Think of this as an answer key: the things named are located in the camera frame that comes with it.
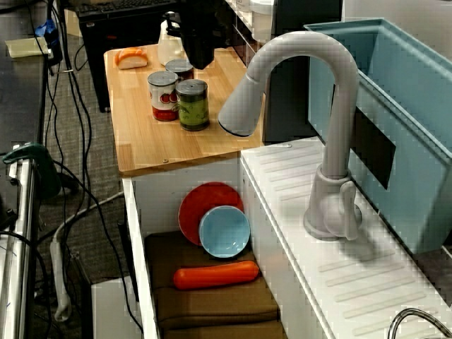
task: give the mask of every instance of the light blue bowl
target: light blue bowl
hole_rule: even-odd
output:
[[[218,206],[201,219],[199,238],[204,249],[217,258],[231,258],[249,241],[249,222],[245,214],[233,206]]]

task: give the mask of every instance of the faucet handle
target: faucet handle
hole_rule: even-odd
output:
[[[340,187],[340,197],[344,206],[345,237],[348,240],[358,238],[358,227],[361,220],[355,215],[356,186],[351,180]]]

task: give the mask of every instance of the faucet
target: faucet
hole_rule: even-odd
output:
[[[394,317],[391,326],[389,326],[388,339],[396,339],[397,328],[407,316],[418,316],[427,320],[430,324],[438,328],[447,338],[452,338],[452,332],[431,314],[420,309],[404,309]]]
[[[281,61],[298,56],[324,61],[335,78],[328,138],[314,177],[304,227],[317,239],[354,240],[362,216],[355,205],[356,186],[348,160],[359,78],[353,56],[341,43],[319,32],[290,32],[271,40],[249,63],[243,79],[223,105],[218,122],[230,134],[250,136],[257,126],[271,71]]]

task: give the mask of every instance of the bread slice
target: bread slice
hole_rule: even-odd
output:
[[[148,55],[140,47],[127,47],[117,52],[114,61],[119,69],[134,69],[148,65]]]

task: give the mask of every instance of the wooden countertop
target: wooden countertop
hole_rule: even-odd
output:
[[[195,78],[208,84],[210,126],[197,132],[185,131],[179,120],[163,122],[153,118],[148,94],[149,74],[165,70],[157,58],[157,45],[148,50],[148,65],[119,70],[114,63],[117,50],[105,53],[118,168],[122,177],[135,177],[174,170],[219,159],[236,157],[243,149],[262,146],[262,116],[255,133],[248,138],[232,136],[218,123],[218,113],[246,72],[233,48],[215,50],[214,61]]]

